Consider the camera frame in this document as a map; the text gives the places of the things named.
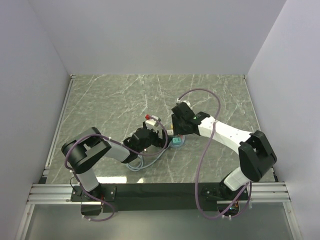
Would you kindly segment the white charger plug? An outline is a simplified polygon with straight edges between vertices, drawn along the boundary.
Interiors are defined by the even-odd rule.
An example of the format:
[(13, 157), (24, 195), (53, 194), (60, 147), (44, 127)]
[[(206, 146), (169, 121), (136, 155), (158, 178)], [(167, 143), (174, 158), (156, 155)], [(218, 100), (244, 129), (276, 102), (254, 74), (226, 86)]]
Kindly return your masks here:
[(167, 133), (168, 133), (169, 135), (173, 135), (173, 134), (174, 134), (174, 131), (173, 131), (172, 129), (169, 129), (169, 130), (167, 130)]

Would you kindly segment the round blue power strip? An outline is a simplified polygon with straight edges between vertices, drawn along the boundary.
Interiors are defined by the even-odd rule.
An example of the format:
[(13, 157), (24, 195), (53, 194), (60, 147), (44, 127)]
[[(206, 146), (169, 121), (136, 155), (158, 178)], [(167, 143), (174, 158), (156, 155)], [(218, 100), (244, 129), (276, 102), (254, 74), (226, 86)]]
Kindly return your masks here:
[(169, 143), (169, 147), (173, 149), (180, 148), (185, 143), (185, 136), (184, 135), (176, 135), (172, 138), (172, 140)]

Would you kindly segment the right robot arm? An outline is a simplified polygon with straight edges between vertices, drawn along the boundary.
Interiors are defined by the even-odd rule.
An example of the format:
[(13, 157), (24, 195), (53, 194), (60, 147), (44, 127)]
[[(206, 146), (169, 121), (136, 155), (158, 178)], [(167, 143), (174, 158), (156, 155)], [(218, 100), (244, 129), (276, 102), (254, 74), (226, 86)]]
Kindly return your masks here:
[(171, 109), (175, 135), (196, 134), (207, 137), (233, 150), (239, 157), (239, 167), (230, 172), (213, 190), (202, 193), (214, 200), (230, 200), (239, 188), (249, 182), (259, 182), (277, 162), (276, 154), (266, 135), (260, 131), (249, 132), (217, 121), (205, 112), (195, 114), (187, 103), (181, 102)]

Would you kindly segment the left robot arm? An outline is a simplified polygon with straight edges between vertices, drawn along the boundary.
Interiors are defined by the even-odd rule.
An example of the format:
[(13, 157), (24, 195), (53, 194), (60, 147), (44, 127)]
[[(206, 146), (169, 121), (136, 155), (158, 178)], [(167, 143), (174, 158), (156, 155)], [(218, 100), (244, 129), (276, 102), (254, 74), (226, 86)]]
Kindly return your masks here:
[(61, 147), (61, 152), (67, 157), (67, 164), (83, 186), (82, 195), (88, 201), (103, 197), (102, 186), (93, 170), (93, 166), (102, 157), (129, 164), (137, 159), (144, 149), (155, 146), (165, 150), (172, 140), (166, 130), (155, 130), (146, 121), (132, 136), (119, 144), (100, 135), (101, 132), (96, 127), (91, 127)]

